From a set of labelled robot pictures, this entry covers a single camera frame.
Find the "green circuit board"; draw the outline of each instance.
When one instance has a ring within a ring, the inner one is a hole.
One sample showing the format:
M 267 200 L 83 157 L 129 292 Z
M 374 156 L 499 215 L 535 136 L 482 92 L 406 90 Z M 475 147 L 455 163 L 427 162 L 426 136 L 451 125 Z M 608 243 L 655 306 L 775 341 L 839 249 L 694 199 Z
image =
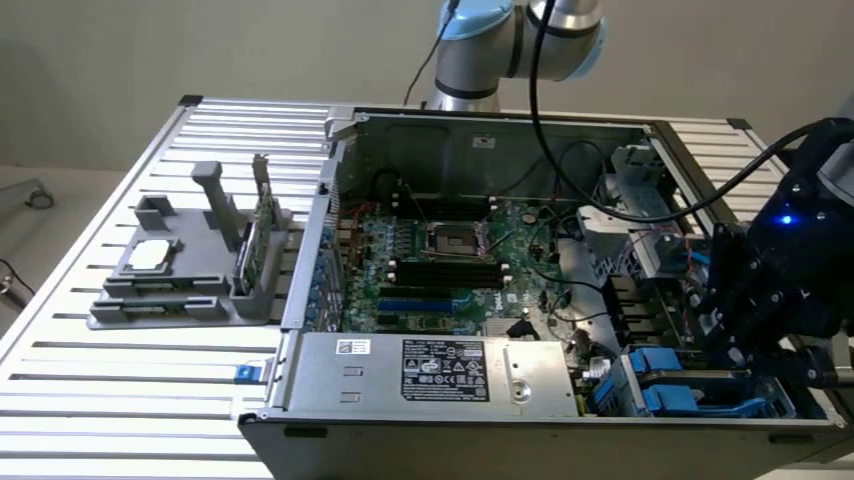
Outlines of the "green circuit board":
M 527 225 L 523 214 L 536 215 L 538 208 L 526 203 L 503 205 L 483 222 L 483 233 L 488 250 L 480 260 L 431 255 L 428 252 L 428 233 L 424 220 L 403 220 L 371 210 L 360 215 L 360 232 L 355 245 L 351 245 L 346 269 L 346 304 L 343 330 L 350 332 L 422 332 L 458 335 L 480 333 L 483 323 L 490 318 L 519 318 L 523 308 L 535 311 L 539 308 L 539 295 L 543 290 L 550 298 L 560 291 L 560 286 L 542 279 L 530 269 L 534 261 L 528 255 L 528 242 L 539 224 Z M 540 229 L 535 245 L 548 248 L 551 232 Z M 362 259 L 356 258 L 359 250 Z M 562 278 L 559 264 L 548 263 L 543 255 L 539 269 L 550 276 Z M 398 322 L 388 325 L 379 321 L 382 314 L 380 289 L 392 287 L 388 279 L 388 262 L 436 262 L 482 261 L 508 265 L 502 272 L 512 276 L 510 283 L 498 288 L 452 288 L 452 313 L 396 312 Z

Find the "white sticker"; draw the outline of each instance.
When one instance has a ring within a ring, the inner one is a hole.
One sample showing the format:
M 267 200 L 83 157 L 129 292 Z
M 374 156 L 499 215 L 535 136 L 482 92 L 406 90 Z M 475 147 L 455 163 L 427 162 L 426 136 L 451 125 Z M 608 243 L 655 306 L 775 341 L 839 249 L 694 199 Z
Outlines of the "white sticker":
M 471 146 L 474 148 L 495 148 L 495 137 L 474 137 L 471 139 Z
M 338 353 L 339 355 L 370 355 L 371 340 L 368 340 L 367 338 L 339 340 L 335 347 L 335 353 Z

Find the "metal frame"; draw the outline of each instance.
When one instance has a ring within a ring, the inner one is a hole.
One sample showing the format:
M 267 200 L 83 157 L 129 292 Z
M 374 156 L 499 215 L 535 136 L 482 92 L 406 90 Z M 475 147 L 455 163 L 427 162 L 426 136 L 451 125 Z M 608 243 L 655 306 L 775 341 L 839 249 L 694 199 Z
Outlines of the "metal frame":
M 176 206 L 204 201 L 189 179 L 192 161 L 224 162 L 223 187 L 240 206 L 256 195 L 252 155 L 270 152 L 274 193 L 304 226 L 330 155 L 331 108 L 204 99 L 175 110 L 0 340 L 0 478 L 271 477 L 235 422 L 270 392 L 231 382 L 235 365 L 290 347 L 279 318 L 263 327 L 92 332 L 84 316 L 132 234 L 129 207 L 141 193 L 167 193 Z M 725 120 L 596 117 L 668 122 L 715 186 L 763 148 L 751 131 Z M 753 218 L 783 171 L 769 164 L 725 197 L 738 219 Z M 278 314 L 300 236 L 284 253 Z

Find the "floor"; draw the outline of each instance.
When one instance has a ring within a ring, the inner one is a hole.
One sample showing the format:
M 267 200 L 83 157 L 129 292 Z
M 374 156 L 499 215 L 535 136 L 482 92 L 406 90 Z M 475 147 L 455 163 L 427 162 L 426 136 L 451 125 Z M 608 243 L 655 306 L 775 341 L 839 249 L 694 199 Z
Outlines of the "floor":
M 48 278 L 123 177 L 124 172 L 109 170 L 0 166 L 0 188 L 40 178 L 55 197 L 48 210 L 33 210 L 21 200 L 0 213 L 0 258 L 33 288 Z M 16 317 L 0 304 L 0 335 Z

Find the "cpu socket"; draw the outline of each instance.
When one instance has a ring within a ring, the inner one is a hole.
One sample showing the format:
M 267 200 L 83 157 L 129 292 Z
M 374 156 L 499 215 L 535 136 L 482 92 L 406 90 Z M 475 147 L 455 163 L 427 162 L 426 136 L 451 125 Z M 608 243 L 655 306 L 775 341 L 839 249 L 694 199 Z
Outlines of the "cpu socket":
M 486 226 L 480 222 L 435 222 L 427 225 L 427 241 L 431 253 L 456 257 L 486 255 Z

